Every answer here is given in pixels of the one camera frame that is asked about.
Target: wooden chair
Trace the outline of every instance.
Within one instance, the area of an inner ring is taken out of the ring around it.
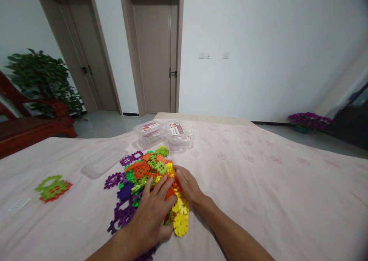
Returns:
[[[68,109],[63,102],[56,99],[29,99],[21,94],[1,71],[0,93],[9,99],[23,115],[23,117],[17,118],[0,102],[0,115],[5,115],[9,119],[0,122],[0,159],[58,133],[66,134],[72,138],[77,136],[73,127],[73,119],[69,116]],[[51,106],[57,118],[33,117],[23,106],[24,103],[30,102]]]

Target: pile of building blocks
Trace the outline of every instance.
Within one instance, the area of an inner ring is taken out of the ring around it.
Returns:
[[[174,232],[179,237],[187,233],[190,210],[189,202],[183,195],[179,181],[176,178],[173,161],[166,159],[168,155],[168,148],[160,146],[155,152],[148,151],[143,154],[141,151],[138,151],[124,157],[120,161],[120,164],[125,167],[124,172],[118,172],[109,176],[104,187],[104,189],[110,189],[115,186],[119,187],[119,191],[117,192],[119,201],[116,203],[114,209],[115,217],[110,222],[108,232],[114,234],[117,231],[115,227],[116,223],[119,228],[123,228],[129,223],[139,206],[143,189],[150,177],[153,177],[152,190],[160,179],[167,175],[168,178],[174,178],[174,182],[168,190],[165,200],[171,195],[176,195],[177,202],[167,214],[164,223],[165,225],[173,223]],[[125,202],[129,203],[128,207],[123,210],[120,209]]]

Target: left hand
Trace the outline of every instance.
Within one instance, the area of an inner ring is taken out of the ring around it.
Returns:
[[[164,176],[150,193],[152,177],[147,181],[137,212],[129,224],[120,231],[127,231],[129,239],[136,245],[135,251],[139,257],[163,240],[169,240],[173,233],[173,224],[166,226],[164,219],[177,201],[171,196],[165,201],[165,196],[174,182],[174,178],[167,180]]]

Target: tile floor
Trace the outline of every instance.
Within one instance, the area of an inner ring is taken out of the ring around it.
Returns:
[[[143,117],[128,117],[121,116],[117,112],[97,111],[83,117],[88,119],[88,121],[76,121],[74,127],[78,134],[78,138],[109,138],[131,131],[135,125],[150,121],[155,115],[155,113],[148,113]],[[258,126],[300,144],[338,154],[368,159],[368,151],[324,133],[311,132],[308,134],[301,134],[295,132],[291,127]]]
[[[74,128],[77,138],[110,138],[130,132],[135,125],[152,120],[155,113],[143,117],[121,116],[113,111],[96,111],[83,116],[88,121],[77,120]]]
[[[302,134],[294,131],[292,127],[283,126],[258,125],[258,127],[300,144],[356,158],[368,159],[368,151],[325,133],[310,132],[308,134]]]

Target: bed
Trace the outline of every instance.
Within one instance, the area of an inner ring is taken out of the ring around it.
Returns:
[[[195,134],[192,149],[169,158],[189,169],[204,193],[275,260],[357,260],[363,254],[367,160],[307,147],[251,122],[177,114],[158,114],[157,120],[169,117],[186,118],[183,123]],[[129,153],[136,151],[137,136],[129,132],[109,139],[48,138],[0,160],[1,260],[84,260],[111,237],[107,228],[117,191],[103,187],[122,167],[117,162],[92,180],[81,173],[81,160],[112,139],[125,142]],[[34,188],[57,174],[73,186],[44,204]],[[7,211],[28,197],[24,207]],[[153,259],[225,260],[193,209],[188,233],[173,235]]]

